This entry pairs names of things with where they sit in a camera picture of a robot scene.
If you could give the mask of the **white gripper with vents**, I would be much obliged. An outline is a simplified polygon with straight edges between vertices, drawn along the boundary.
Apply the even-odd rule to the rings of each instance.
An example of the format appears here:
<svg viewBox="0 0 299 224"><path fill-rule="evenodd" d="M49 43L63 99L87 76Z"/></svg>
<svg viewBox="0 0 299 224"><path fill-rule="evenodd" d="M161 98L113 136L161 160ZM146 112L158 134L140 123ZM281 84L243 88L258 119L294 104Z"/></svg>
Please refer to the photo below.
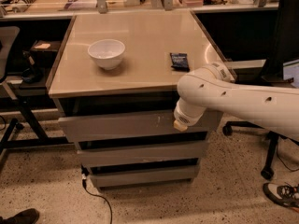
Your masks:
<svg viewBox="0 0 299 224"><path fill-rule="evenodd" d="M180 132L185 132L188 129L187 126L195 125L205 111L204 107L192 105L179 98L174 110L174 128Z"/></svg>

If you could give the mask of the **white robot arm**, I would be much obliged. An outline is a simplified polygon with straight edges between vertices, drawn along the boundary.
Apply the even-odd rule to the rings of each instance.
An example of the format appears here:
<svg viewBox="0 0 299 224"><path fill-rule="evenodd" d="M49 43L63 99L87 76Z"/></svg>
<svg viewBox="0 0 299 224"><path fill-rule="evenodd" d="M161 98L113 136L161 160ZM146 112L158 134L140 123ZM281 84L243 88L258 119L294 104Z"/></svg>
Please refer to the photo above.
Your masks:
<svg viewBox="0 0 299 224"><path fill-rule="evenodd" d="M174 127L185 131L206 109L218 110L299 141L299 90L239 85L225 64L211 63L180 78Z"/></svg>

